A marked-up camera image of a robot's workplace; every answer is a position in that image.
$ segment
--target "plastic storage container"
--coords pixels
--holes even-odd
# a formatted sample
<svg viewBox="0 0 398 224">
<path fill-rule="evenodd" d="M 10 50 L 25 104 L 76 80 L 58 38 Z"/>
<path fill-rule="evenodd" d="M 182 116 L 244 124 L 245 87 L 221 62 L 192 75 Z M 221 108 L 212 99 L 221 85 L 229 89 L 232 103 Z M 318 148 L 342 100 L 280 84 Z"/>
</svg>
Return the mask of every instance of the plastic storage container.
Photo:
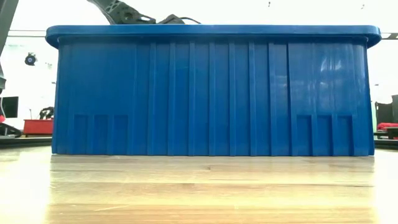
<svg viewBox="0 0 398 224">
<path fill-rule="evenodd" d="M 56 26 L 53 153 L 374 154 L 373 26 Z"/>
</svg>

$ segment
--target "black cable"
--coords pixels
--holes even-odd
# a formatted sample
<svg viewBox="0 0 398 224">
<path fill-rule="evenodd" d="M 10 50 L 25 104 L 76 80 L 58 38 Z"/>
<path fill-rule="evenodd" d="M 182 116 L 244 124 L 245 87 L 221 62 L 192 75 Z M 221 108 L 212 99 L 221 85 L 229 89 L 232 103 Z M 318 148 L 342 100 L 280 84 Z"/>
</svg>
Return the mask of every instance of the black cable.
<svg viewBox="0 0 398 224">
<path fill-rule="evenodd" d="M 201 22 L 198 22 L 198 21 L 196 21 L 196 20 L 194 20 L 192 18 L 189 18 L 189 17 L 181 17 L 180 19 L 182 19 L 182 20 L 187 19 L 187 20 L 191 20 L 193 22 L 196 22 L 197 24 L 201 24 Z"/>
</svg>

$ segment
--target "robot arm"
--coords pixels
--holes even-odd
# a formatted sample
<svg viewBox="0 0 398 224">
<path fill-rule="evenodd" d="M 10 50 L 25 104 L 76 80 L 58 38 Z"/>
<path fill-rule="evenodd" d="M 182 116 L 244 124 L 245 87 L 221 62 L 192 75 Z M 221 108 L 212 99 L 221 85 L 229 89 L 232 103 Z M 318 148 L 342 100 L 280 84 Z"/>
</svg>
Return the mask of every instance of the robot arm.
<svg viewBox="0 0 398 224">
<path fill-rule="evenodd" d="M 126 3 L 119 0 L 87 0 L 93 3 L 104 14 L 110 24 L 156 24 L 156 20 L 149 16 L 143 15 L 130 7 Z M 169 15 L 166 19 L 158 22 L 158 24 L 184 24 L 187 17 L 178 17 Z"/>
</svg>

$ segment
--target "red object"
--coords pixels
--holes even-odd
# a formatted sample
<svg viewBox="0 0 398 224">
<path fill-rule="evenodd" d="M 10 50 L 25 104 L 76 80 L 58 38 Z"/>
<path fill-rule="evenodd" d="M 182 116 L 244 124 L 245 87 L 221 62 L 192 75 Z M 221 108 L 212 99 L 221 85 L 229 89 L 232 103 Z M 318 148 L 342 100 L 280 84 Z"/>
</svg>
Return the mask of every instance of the red object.
<svg viewBox="0 0 398 224">
<path fill-rule="evenodd" d="M 52 119 L 26 119 L 24 125 L 24 134 L 52 134 Z"/>
<path fill-rule="evenodd" d="M 377 130 L 387 131 L 387 128 L 396 128 L 398 123 L 380 123 L 377 125 Z"/>
</svg>

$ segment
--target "dark monitor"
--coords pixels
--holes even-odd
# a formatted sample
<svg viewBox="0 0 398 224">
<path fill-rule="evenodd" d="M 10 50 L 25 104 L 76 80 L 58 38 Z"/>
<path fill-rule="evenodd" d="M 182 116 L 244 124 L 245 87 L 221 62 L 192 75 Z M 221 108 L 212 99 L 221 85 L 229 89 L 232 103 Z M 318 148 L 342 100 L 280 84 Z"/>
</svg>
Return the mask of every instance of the dark monitor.
<svg viewBox="0 0 398 224">
<path fill-rule="evenodd" d="M 18 100 L 18 96 L 0 97 L 2 110 L 6 118 L 18 117 Z"/>
</svg>

